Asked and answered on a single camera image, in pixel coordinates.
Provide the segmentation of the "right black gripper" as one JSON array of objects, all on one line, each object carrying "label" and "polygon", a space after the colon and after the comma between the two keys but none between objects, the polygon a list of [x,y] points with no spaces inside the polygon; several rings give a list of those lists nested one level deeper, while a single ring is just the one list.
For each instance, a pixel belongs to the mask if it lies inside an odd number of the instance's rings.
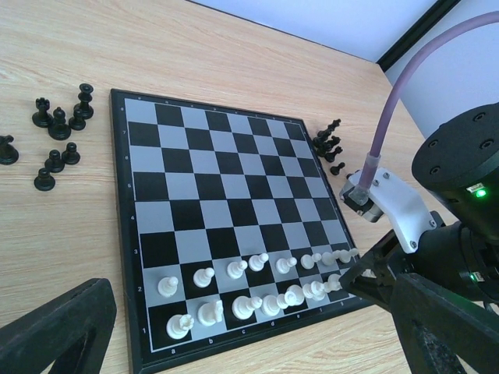
[{"label": "right black gripper", "polygon": [[405,253],[393,231],[340,276],[342,289],[391,311],[397,276],[417,273],[472,302],[498,301],[498,246],[486,242],[461,222],[424,233],[419,248]]}]

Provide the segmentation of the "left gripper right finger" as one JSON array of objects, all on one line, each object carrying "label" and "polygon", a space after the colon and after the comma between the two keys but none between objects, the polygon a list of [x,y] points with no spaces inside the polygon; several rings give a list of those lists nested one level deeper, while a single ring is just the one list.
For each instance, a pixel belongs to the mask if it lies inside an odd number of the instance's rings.
[{"label": "left gripper right finger", "polygon": [[416,273],[397,279],[391,314],[411,372],[498,372],[498,314]]}]

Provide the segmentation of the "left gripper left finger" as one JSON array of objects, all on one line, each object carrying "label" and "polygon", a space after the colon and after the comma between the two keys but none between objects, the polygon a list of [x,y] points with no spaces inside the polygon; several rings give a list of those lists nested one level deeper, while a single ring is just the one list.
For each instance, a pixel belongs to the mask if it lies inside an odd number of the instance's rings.
[{"label": "left gripper left finger", "polygon": [[109,280],[83,282],[1,328],[1,372],[99,373],[116,313]]}]

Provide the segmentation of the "white knight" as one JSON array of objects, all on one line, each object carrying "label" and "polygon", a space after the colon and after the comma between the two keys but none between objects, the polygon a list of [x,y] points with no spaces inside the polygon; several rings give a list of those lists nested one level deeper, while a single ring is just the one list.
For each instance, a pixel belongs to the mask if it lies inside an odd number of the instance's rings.
[{"label": "white knight", "polygon": [[197,318],[203,326],[213,326],[222,321],[223,311],[222,300],[207,302],[199,307]]},{"label": "white knight", "polygon": [[324,284],[324,288],[327,293],[332,291],[339,291],[342,289],[342,285],[340,282],[340,274],[332,273],[328,276],[327,281]]}]

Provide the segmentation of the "white chess king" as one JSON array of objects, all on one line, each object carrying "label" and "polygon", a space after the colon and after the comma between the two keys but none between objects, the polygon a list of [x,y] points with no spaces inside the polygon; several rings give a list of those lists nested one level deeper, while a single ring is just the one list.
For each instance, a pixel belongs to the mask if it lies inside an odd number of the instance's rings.
[{"label": "white chess king", "polygon": [[285,292],[285,302],[288,306],[297,306],[303,304],[305,301],[305,296],[303,294],[302,288],[293,284],[289,286]]}]

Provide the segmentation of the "white chess piece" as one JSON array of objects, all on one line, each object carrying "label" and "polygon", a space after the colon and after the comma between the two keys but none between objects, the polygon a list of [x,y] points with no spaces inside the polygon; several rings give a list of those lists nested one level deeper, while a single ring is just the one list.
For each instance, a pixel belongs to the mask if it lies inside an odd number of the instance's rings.
[{"label": "white chess piece", "polygon": [[193,275],[193,282],[199,288],[206,288],[211,284],[213,277],[214,269],[212,267],[198,269]]},{"label": "white chess piece", "polygon": [[249,268],[254,272],[259,272],[264,268],[264,266],[268,260],[269,260],[269,256],[267,253],[253,255],[249,258],[249,261],[248,261]]},{"label": "white chess piece", "polygon": [[175,276],[163,277],[157,284],[157,291],[161,296],[170,298],[177,292],[178,284],[179,279]]},{"label": "white chess piece", "polygon": [[260,297],[239,296],[232,303],[232,312],[237,319],[248,319],[262,304],[263,299]]},{"label": "white chess piece", "polygon": [[280,274],[288,273],[297,264],[295,257],[280,258],[276,261],[275,268]]}]

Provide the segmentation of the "white chess queen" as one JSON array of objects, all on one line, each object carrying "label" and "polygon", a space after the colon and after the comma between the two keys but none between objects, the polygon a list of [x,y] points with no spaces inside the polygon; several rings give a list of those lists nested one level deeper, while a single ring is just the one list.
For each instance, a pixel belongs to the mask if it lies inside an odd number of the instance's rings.
[{"label": "white chess queen", "polygon": [[261,312],[265,316],[276,316],[281,310],[287,309],[289,303],[285,300],[284,294],[266,295],[263,298],[262,306],[260,307]]}]

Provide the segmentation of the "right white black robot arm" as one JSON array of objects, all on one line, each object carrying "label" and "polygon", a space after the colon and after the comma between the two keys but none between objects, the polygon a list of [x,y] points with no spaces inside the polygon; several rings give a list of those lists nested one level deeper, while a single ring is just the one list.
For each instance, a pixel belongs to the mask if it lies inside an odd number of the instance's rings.
[{"label": "right white black robot arm", "polygon": [[397,278],[417,273],[473,302],[498,301],[498,106],[466,111],[419,148],[412,175],[456,218],[445,224],[420,194],[378,168],[364,203],[351,197],[360,175],[341,190],[345,204],[391,230],[341,276],[342,287],[387,309]]}]

